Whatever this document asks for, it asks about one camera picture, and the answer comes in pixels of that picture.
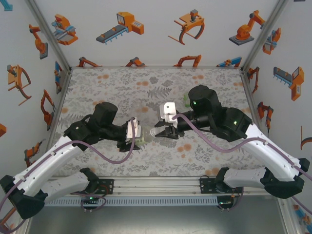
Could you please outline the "beige label plastic bottle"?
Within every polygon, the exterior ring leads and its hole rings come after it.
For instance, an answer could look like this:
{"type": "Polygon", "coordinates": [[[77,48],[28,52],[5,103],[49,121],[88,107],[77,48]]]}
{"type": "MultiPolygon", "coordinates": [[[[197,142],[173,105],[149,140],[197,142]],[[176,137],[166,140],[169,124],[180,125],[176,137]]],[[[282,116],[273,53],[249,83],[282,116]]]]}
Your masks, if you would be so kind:
{"type": "Polygon", "coordinates": [[[143,146],[148,143],[151,143],[155,137],[150,135],[150,130],[152,127],[150,126],[142,126],[140,136],[136,137],[135,143],[136,146],[143,146]]]}

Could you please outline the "floral patterned table cloth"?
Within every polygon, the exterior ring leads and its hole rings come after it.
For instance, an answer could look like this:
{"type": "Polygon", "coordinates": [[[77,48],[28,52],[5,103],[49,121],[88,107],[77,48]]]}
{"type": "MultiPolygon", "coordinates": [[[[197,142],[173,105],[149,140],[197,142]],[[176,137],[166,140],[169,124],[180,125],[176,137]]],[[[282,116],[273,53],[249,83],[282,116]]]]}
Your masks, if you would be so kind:
{"type": "MultiPolygon", "coordinates": [[[[116,125],[131,118],[134,102],[144,103],[149,108],[148,121],[140,124],[154,127],[163,103],[174,102],[178,111],[186,112],[183,96],[197,85],[215,90],[222,106],[235,107],[251,115],[239,70],[77,69],[72,71],[54,140],[104,101],[118,107],[116,125]]],[[[95,148],[112,160],[119,161],[126,156],[114,141],[103,140],[95,148]]],[[[242,148],[228,154],[220,153],[196,133],[187,131],[178,140],[154,138],[133,151],[122,164],[111,164],[86,150],[67,162],[56,175],[69,176],[85,167],[99,176],[214,176],[222,167],[256,169],[262,167],[262,163],[242,148]]]]}

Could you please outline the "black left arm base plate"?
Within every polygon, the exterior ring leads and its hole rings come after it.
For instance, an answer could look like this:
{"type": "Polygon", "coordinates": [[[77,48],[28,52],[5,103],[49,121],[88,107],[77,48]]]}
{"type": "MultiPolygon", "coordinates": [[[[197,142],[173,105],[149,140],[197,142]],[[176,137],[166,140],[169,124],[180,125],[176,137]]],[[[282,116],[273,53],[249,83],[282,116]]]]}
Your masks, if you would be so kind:
{"type": "Polygon", "coordinates": [[[114,189],[113,179],[99,179],[97,182],[90,182],[82,191],[77,191],[78,194],[96,194],[96,195],[111,195],[114,189]]]}

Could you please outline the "aluminium table side rail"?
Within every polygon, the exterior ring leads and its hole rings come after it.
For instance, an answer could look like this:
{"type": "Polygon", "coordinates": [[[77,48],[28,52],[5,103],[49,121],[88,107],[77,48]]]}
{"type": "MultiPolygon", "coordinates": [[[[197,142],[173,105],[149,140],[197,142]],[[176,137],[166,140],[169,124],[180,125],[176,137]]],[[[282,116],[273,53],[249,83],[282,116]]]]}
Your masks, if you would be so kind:
{"type": "Polygon", "coordinates": [[[251,110],[252,120],[254,121],[254,123],[257,126],[259,126],[259,119],[258,119],[258,115],[257,115],[257,109],[256,109],[256,106],[255,106],[255,102],[254,102],[254,99],[253,99],[253,94],[252,94],[252,91],[251,91],[251,88],[250,88],[250,85],[249,85],[249,80],[248,80],[248,77],[247,77],[247,73],[244,71],[243,68],[241,68],[240,71],[241,71],[241,80],[242,80],[242,83],[243,83],[243,88],[244,88],[244,91],[245,91],[245,95],[246,95],[246,98],[247,98],[247,102],[248,102],[249,108],[251,110]]]}
{"type": "Polygon", "coordinates": [[[64,101],[66,98],[66,94],[67,94],[67,90],[69,87],[71,77],[72,77],[72,70],[70,70],[69,73],[66,74],[65,79],[64,79],[63,88],[62,88],[61,96],[60,96],[60,101],[58,103],[58,107],[56,109],[54,119],[52,121],[51,131],[50,131],[49,139],[47,141],[46,150],[49,150],[53,146],[54,135],[55,135],[55,132],[56,132],[57,127],[58,127],[59,117],[61,114],[61,110],[63,108],[63,104],[64,104],[64,101]]]}

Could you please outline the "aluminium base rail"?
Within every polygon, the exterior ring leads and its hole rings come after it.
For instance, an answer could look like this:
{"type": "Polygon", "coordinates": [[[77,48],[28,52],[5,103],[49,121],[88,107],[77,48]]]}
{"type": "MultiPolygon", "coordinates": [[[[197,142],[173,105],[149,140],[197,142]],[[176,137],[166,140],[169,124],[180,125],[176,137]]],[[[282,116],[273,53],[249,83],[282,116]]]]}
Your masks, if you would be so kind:
{"type": "Polygon", "coordinates": [[[198,176],[101,176],[113,179],[113,196],[202,196],[198,176]]]}

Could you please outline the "aluminium table back rail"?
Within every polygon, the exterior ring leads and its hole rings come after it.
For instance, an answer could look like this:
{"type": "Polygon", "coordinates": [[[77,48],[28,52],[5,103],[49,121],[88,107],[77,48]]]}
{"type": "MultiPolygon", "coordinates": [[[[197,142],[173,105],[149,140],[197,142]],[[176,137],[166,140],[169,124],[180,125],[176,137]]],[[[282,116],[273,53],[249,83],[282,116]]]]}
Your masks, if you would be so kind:
{"type": "Polygon", "coordinates": [[[72,70],[77,70],[77,69],[226,69],[226,70],[241,70],[242,67],[233,67],[233,66],[228,66],[228,67],[216,67],[216,66],[198,66],[198,67],[192,67],[192,66],[181,66],[181,67],[176,67],[176,66],[142,66],[142,67],[137,67],[137,66],[99,66],[99,67],[92,67],[92,66],[87,66],[87,67],[77,67],[73,66],[71,67],[72,70]]]}

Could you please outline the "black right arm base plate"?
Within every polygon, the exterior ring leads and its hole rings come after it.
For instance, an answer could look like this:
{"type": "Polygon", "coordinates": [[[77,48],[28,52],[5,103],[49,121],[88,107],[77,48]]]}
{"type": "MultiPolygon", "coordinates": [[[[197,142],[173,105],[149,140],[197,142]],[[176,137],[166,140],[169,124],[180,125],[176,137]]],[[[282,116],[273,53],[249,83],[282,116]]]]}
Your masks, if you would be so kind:
{"type": "Polygon", "coordinates": [[[216,182],[214,178],[201,178],[199,185],[202,194],[228,194],[233,191],[233,188],[224,182],[216,182]]]}

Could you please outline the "aluminium corner post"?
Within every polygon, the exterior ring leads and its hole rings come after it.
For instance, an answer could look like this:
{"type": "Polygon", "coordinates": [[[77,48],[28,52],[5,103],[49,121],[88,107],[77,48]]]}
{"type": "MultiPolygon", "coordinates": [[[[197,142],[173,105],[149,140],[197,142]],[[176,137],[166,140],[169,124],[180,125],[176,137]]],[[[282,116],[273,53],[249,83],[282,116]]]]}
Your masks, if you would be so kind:
{"type": "Polygon", "coordinates": [[[29,8],[30,12],[32,13],[33,17],[35,18],[36,22],[39,25],[39,28],[46,36],[48,42],[50,43],[56,57],[58,58],[59,62],[61,63],[62,67],[67,71],[67,73],[71,72],[71,65],[67,61],[65,54],[62,52],[57,40],[54,37],[52,30],[50,29],[47,20],[45,19],[43,13],[41,12],[38,4],[35,0],[24,0],[27,7],[29,8]]]}
{"type": "Polygon", "coordinates": [[[277,22],[278,18],[280,17],[281,13],[287,6],[290,0],[278,0],[275,7],[273,8],[271,14],[268,17],[261,33],[259,34],[254,46],[251,49],[251,52],[247,56],[245,63],[242,66],[242,73],[246,73],[251,66],[252,62],[254,61],[257,54],[260,52],[262,45],[265,43],[269,33],[272,31],[273,26],[277,22]]]}

